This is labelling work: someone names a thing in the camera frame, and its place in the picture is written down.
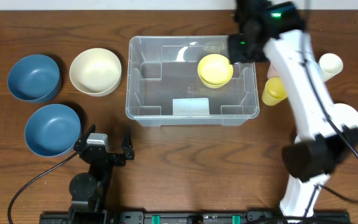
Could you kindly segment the cream white cup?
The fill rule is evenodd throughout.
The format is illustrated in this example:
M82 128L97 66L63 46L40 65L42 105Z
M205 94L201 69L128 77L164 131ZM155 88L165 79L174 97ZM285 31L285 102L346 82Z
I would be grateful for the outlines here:
M322 55L319 59L318 65L321 69L321 78L323 79L323 82L326 82L341 73L344 67L341 58L332 53Z

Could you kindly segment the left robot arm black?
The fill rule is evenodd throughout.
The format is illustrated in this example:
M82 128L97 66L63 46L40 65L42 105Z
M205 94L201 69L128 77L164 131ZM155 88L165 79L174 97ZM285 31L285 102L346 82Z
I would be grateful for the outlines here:
M69 224L114 223L114 212L104 207L113 167L125 166L127 160L135 158L129 129L125 132L121 149L121 153L110 152L108 136L97 133L95 125L91 125L77 140L74 150L89 164L89 170L74 176L70 182Z

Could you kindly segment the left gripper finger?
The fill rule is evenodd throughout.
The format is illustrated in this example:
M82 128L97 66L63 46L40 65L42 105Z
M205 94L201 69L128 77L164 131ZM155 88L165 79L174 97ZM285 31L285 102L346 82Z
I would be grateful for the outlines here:
M77 140L77 142L74 145L74 150L76 152L83 152L88 147L87 139L90 136L91 133L94 133L96 131L95 124L92 124L85 133Z
M127 128L124 139L122 140L121 149L125 155L126 160L134 160L135 152L131 141L131 132Z

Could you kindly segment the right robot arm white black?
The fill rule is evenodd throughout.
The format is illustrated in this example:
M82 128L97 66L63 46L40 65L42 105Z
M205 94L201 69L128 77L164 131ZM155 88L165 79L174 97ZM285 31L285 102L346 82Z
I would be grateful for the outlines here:
M344 223L342 213L313 207L336 167L358 144L358 113L335 107L315 62L306 21L292 2L238 1L239 32L228 38L229 60L270 61L277 70L295 118L298 141L284 147L289 173L281 215L267 223Z

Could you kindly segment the white small bowl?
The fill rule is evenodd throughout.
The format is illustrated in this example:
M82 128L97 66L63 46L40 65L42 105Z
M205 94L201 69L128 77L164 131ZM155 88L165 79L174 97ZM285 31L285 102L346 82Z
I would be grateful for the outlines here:
M351 106L344 103L334 104L334 123L348 128L358 128L358 112Z

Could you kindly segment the yellow small bowl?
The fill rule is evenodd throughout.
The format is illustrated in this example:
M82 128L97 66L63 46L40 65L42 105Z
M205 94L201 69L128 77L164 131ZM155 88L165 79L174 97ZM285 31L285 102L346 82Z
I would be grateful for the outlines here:
M230 81L234 69L227 57L210 54L198 63L198 76L208 88L221 88Z

